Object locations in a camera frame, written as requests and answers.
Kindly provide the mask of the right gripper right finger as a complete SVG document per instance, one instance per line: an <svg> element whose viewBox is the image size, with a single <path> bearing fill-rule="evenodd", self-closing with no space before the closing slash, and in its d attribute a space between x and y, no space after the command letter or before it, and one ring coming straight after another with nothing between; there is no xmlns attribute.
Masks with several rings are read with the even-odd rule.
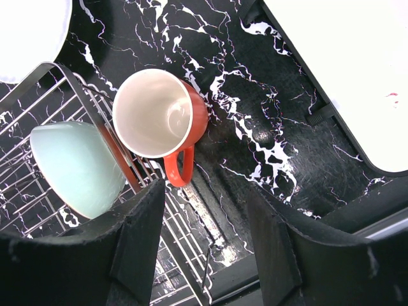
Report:
<svg viewBox="0 0 408 306"><path fill-rule="evenodd" d="M257 185L247 211L265 305L406 305L407 230L378 240L335 229Z"/></svg>

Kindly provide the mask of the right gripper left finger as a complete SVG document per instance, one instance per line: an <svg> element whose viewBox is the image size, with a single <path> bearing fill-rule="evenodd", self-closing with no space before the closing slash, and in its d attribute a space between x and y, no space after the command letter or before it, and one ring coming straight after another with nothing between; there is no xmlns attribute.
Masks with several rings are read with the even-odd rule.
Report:
<svg viewBox="0 0 408 306"><path fill-rule="evenodd" d="M2 305L148 305L164 181L58 237L1 234Z"/></svg>

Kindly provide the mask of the pale green ceramic bowl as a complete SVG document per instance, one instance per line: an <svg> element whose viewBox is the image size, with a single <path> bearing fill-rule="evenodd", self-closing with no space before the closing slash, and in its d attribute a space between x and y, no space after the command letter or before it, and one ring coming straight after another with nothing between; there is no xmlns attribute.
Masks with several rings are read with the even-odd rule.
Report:
<svg viewBox="0 0 408 306"><path fill-rule="evenodd" d="M45 124L33 128L29 141L41 174L70 209L94 219L112 208L126 179L94 125Z"/></svg>

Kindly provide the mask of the orange ceramic mug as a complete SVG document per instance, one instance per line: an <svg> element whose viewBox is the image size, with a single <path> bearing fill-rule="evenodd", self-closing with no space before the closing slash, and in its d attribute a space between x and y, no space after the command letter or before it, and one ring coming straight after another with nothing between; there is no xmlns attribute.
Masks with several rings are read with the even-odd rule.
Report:
<svg viewBox="0 0 408 306"><path fill-rule="evenodd" d="M165 70L138 71L116 93L112 119L131 152L163 159L173 186L191 181L194 146L208 125L207 106L192 86Z"/></svg>

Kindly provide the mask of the white dry erase board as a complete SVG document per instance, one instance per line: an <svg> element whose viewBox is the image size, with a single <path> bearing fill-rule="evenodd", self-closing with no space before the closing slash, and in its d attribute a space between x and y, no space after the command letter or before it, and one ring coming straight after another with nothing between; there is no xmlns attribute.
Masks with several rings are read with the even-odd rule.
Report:
<svg viewBox="0 0 408 306"><path fill-rule="evenodd" d="M407 2L243 1L244 24L265 14L363 160L407 175Z"/></svg>

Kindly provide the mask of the white paper plate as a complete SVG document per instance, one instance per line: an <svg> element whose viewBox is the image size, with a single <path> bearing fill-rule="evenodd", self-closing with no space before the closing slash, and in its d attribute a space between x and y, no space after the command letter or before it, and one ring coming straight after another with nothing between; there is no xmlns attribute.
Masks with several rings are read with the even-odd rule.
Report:
<svg viewBox="0 0 408 306"><path fill-rule="evenodd" d="M1 1L1 82L17 84L53 62L66 40L72 1Z"/></svg>

